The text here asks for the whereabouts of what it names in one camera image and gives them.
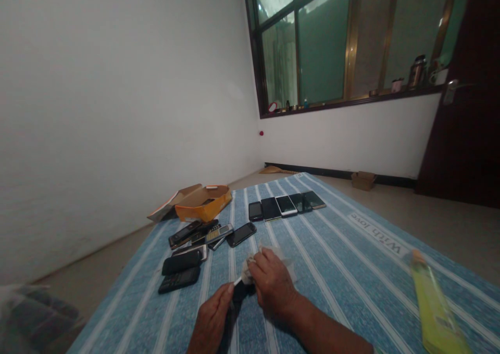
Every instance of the dark wooden door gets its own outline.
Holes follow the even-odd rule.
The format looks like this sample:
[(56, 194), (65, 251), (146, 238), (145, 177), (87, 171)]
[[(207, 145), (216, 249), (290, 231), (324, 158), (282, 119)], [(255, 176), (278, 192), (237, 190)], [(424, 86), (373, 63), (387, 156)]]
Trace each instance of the dark wooden door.
[(500, 5), (468, 0), (416, 193), (500, 208)]

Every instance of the human hand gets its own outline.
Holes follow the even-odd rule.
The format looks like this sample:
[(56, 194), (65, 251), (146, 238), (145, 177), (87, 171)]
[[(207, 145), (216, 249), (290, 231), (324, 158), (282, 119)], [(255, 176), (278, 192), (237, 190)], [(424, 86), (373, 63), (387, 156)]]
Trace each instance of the human hand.
[(186, 354), (216, 353), (222, 341), (233, 283), (223, 284), (198, 310), (191, 341)]
[(267, 315), (286, 321), (300, 295), (293, 286), (288, 269), (267, 248), (255, 254), (254, 259), (255, 263), (250, 263), (248, 269), (255, 281), (259, 305)]

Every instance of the thermos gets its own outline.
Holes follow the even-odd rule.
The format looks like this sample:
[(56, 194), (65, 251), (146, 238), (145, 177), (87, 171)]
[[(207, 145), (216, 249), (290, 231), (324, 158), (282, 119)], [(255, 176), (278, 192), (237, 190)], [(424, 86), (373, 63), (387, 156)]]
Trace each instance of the thermos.
[(426, 56), (417, 56), (410, 68), (410, 78), (408, 80), (408, 90), (414, 90), (421, 86), (426, 79)]

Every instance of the small cardboard box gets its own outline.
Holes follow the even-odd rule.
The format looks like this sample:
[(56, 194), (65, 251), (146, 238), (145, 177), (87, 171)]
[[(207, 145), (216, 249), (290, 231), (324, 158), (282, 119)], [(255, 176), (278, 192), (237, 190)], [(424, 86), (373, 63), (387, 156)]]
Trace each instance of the small cardboard box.
[(354, 172), (351, 174), (353, 187), (364, 191), (370, 191), (377, 176), (368, 172)]
[(147, 218), (154, 222), (160, 222), (177, 213), (181, 221), (202, 220), (209, 222), (230, 201), (231, 190), (228, 186), (209, 185), (203, 187), (201, 184), (196, 184), (175, 192), (168, 201), (154, 210)]

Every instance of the blue striped mat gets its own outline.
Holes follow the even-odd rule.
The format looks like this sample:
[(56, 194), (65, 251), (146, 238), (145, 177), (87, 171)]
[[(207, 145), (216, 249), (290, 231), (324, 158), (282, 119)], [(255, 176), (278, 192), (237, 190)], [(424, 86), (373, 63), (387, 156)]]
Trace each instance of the blue striped mat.
[[(259, 243), (280, 246), (294, 260), (295, 286), (317, 307), (387, 353), (424, 353), (409, 261), (419, 249), (434, 269), (474, 352), (500, 351), (500, 290), (382, 217), (307, 173), (233, 191), (220, 213), (235, 228), (248, 221), (248, 203), (314, 190), (326, 208), (269, 223), (234, 249), (210, 252), (198, 282), (158, 295), (168, 237), (178, 219), (156, 225), (127, 264), (69, 353), (184, 353), (200, 305), (239, 276)], [(303, 352), (290, 334), (269, 323), (257, 296), (244, 300), (231, 353)]]

